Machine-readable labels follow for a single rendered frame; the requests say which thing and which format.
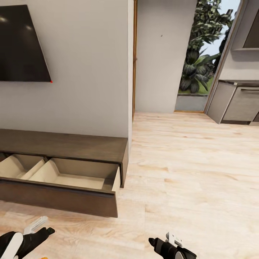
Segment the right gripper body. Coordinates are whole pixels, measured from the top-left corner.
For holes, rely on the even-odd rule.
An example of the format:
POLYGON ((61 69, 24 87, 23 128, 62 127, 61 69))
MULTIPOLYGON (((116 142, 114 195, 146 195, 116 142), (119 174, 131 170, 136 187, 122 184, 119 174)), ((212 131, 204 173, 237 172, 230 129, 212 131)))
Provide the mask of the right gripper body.
POLYGON ((169 259, 168 253, 172 247, 174 246, 170 243, 164 242, 160 238, 157 238, 154 251, 161 255, 164 259, 169 259))

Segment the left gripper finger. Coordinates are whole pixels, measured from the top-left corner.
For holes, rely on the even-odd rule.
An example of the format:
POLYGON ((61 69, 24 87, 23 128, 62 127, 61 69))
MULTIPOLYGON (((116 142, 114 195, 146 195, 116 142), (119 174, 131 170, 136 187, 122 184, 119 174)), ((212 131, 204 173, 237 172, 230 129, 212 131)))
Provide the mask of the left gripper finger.
POLYGON ((46 230, 47 230, 47 233, 48 233, 48 237, 49 237, 49 235, 55 233, 55 229, 53 229, 53 228, 51 228, 51 227, 49 227, 49 228, 46 229, 46 230))

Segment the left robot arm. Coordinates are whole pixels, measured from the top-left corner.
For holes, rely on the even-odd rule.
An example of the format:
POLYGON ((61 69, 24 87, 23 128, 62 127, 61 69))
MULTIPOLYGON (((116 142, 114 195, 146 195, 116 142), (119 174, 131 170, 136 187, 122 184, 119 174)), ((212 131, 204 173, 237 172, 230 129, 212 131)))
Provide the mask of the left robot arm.
POLYGON ((14 259, 18 255, 23 259, 27 254, 33 251, 37 246, 43 243, 49 235, 55 233, 55 229, 43 227, 35 233, 39 226, 48 220, 47 216, 41 216, 33 221, 21 232, 9 231, 0 236, 0 259, 14 259))

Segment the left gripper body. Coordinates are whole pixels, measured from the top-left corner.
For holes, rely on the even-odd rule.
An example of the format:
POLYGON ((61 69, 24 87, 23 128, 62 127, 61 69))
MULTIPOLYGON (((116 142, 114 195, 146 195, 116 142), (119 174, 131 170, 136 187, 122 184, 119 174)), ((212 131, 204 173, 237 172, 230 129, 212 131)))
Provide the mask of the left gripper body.
POLYGON ((46 227, 43 227, 36 233, 29 234, 31 237, 31 243, 25 252, 18 255, 19 259, 23 259, 27 254, 33 251, 37 246, 43 243, 48 238, 46 227))

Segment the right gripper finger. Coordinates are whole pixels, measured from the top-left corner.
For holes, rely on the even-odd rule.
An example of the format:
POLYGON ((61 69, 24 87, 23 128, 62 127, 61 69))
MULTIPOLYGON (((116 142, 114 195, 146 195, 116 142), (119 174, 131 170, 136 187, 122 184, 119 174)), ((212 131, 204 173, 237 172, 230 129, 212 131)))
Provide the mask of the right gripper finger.
POLYGON ((149 238, 149 242, 150 242, 150 244, 151 244, 153 247, 155 247, 156 240, 157 240, 157 238, 156 238, 156 239, 155 239, 155 238, 149 238))

